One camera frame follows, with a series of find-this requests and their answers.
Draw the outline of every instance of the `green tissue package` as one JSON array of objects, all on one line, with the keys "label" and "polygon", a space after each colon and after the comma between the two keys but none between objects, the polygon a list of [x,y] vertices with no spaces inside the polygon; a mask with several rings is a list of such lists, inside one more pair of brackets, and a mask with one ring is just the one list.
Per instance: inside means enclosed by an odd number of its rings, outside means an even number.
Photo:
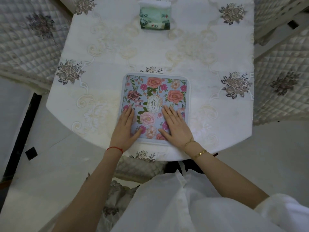
[{"label": "green tissue package", "polygon": [[159,0],[141,0],[139,16],[141,28],[170,29],[171,2]]}]

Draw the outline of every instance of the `white tablecloth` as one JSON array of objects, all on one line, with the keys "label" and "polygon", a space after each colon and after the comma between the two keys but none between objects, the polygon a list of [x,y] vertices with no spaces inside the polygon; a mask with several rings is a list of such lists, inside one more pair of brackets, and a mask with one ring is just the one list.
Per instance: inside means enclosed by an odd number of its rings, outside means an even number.
[{"label": "white tablecloth", "polygon": [[[170,30],[141,29],[137,2],[79,0],[47,108],[73,132],[107,148],[123,77],[163,73],[190,81],[189,126],[209,152],[250,137],[253,0],[171,0]],[[174,147],[137,142],[125,155],[188,159]]]}]

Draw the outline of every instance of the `floral book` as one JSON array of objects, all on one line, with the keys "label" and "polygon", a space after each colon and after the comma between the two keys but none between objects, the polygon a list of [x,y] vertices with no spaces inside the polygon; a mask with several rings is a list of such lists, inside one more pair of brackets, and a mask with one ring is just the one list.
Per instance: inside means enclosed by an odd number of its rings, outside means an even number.
[{"label": "floral book", "polygon": [[163,105],[172,106],[175,111],[180,110],[187,122],[188,83],[187,78],[162,74],[129,73],[124,77],[119,116],[129,106],[135,110],[131,133],[142,129],[137,141],[169,145],[158,131],[165,129],[170,133],[161,110]]}]

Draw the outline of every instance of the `hand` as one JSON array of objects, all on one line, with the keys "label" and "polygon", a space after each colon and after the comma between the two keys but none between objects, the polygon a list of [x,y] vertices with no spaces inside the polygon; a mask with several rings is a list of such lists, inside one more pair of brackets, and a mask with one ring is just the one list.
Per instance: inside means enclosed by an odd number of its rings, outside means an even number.
[{"label": "hand", "polygon": [[194,141],[190,128],[184,121],[179,110],[175,112],[173,107],[164,105],[162,113],[172,135],[169,135],[164,129],[159,129],[159,132],[174,146],[181,148],[184,151],[185,144],[189,141]]},{"label": "hand", "polygon": [[134,117],[134,109],[129,106],[128,109],[125,109],[121,114],[119,121],[114,129],[112,134],[110,147],[121,148],[123,152],[129,149],[132,144],[138,139],[141,135],[142,129],[139,129],[137,133],[131,137],[131,125]]}]

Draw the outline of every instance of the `gold bracelet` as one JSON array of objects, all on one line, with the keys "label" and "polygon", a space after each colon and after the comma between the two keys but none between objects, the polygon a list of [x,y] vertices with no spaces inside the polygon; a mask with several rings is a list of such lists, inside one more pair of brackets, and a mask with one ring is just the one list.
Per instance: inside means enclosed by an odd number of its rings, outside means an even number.
[{"label": "gold bracelet", "polygon": [[198,153],[196,156],[194,156],[192,159],[195,160],[197,157],[201,156],[202,154],[204,154],[205,152],[207,152],[207,150],[203,150],[202,152]]},{"label": "gold bracelet", "polygon": [[186,149],[187,145],[188,145],[190,142],[195,142],[195,141],[192,141],[192,138],[193,138],[193,137],[191,137],[190,140],[184,145],[184,150]]}]

